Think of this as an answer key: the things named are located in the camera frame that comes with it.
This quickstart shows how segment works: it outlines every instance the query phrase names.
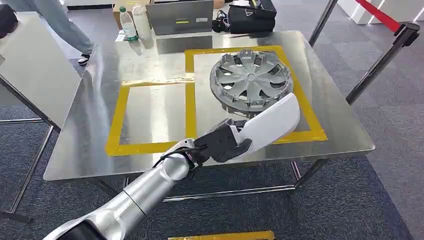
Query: laptop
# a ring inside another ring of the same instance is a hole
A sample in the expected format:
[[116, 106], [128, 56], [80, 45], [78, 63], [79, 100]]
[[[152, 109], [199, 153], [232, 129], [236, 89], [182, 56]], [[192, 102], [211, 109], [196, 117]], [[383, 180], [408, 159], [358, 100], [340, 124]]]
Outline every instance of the laptop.
[[214, 0], [154, 0], [146, 9], [156, 35], [212, 31]]

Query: plastic bottle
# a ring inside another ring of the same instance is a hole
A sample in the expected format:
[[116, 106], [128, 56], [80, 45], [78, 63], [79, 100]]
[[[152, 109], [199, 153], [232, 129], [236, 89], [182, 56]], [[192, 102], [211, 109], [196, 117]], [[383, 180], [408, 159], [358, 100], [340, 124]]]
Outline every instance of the plastic bottle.
[[128, 41], [134, 41], [139, 39], [137, 37], [136, 28], [134, 27], [133, 19], [130, 14], [128, 14], [127, 9], [124, 6], [119, 7], [120, 11], [120, 24], [122, 29], [125, 32], [125, 35]]
[[132, 17], [134, 18], [135, 29], [137, 30], [138, 37], [141, 39], [150, 39], [152, 32], [147, 18], [146, 7], [136, 4], [132, 8]]

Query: cardboard box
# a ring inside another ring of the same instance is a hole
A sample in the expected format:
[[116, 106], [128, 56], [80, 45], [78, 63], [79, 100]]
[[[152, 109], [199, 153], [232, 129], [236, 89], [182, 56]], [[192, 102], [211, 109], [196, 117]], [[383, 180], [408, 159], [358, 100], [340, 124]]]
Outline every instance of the cardboard box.
[[205, 236], [169, 237], [168, 240], [274, 240], [273, 231], [241, 232]]
[[115, 6], [113, 6], [113, 17], [116, 20], [116, 24], [118, 24], [119, 30], [122, 30], [121, 21], [120, 21], [121, 12], [119, 11], [119, 8], [121, 6], [124, 6], [126, 8], [126, 11], [129, 13], [129, 15], [132, 18], [133, 14], [131, 13], [131, 10], [133, 10], [134, 5], [136, 4], [146, 5], [146, 4], [150, 4], [150, 2], [151, 0], [115, 0]]

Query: black cable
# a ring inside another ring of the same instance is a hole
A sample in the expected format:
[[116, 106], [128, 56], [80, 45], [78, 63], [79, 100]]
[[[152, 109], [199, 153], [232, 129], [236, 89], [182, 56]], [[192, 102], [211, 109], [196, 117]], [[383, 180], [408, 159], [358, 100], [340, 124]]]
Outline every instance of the black cable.
[[175, 151], [169, 152], [163, 156], [161, 156], [159, 158], [159, 160], [153, 165], [153, 168], [156, 168], [163, 160], [165, 160], [167, 157], [169, 157], [172, 154], [185, 154], [187, 152], [192, 152], [192, 151], [196, 151], [196, 150], [202, 150], [205, 149], [205, 146], [199, 146], [199, 147], [192, 147], [192, 148], [182, 148], [182, 149], [177, 149]]
[[212, 20], [212, 30], [217, 33], [230, 31], [228, 14], [223, 10], [219, 10], [216, 14], [216, 19]]

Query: yellow tape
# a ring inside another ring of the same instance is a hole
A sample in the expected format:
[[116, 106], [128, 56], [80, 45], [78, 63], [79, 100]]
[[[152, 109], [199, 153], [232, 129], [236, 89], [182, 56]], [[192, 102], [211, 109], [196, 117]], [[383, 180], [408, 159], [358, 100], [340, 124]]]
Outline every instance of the yellow tape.
[[168, 240], [274, 240], [273, 231], [240, 232], [205, 236], [168, 237]]
[[187, 77], [170, 78], [164, 82], [148, 82], [148, 81], [123, 81], [119, 90], [118, 99], [116, 101], [115, 113], [112, 124], [110, 126], [109, 137], [105, 145], [105, 151], [110, 156], [125, 156], [132, 154], [154, 154], [166, 152], [177, 142], [154, 142], [140, 144], [123, 144], [120, 145], [121, 130], [124, 124], [124, 116], [127, 108], [128, 96], [130, 88], [185, 84], [185, 136], [187, 138], [197, 137], [196, 128], [196, 93], [194, 83], [196, 54], [219, 54], [239, 52], [243, 49], [251, 49], [253, 51], [272, 52], [274, 51], [278, 58], [288, 66], [292, 73], [294, 83], [294, 94], [299, 102], [300, 109], [304, 115], [309, 131], [294, 131], [287, 136], [278, 139], [274, 144], [285, 143], [302, 143], [312, 141], [325, 141], [327, 136], [320, 125], [320, 122], [312, 109], [308, 98], [306, 97], [302, 86], [299, 83], [296, 74], [290, 65], [287, 56], [280, 46], [250, 46], [250, 47], [231, 47], [231, 48], [215, 48], [215, 49], [190, 49], [185, 51], [185, 72]]

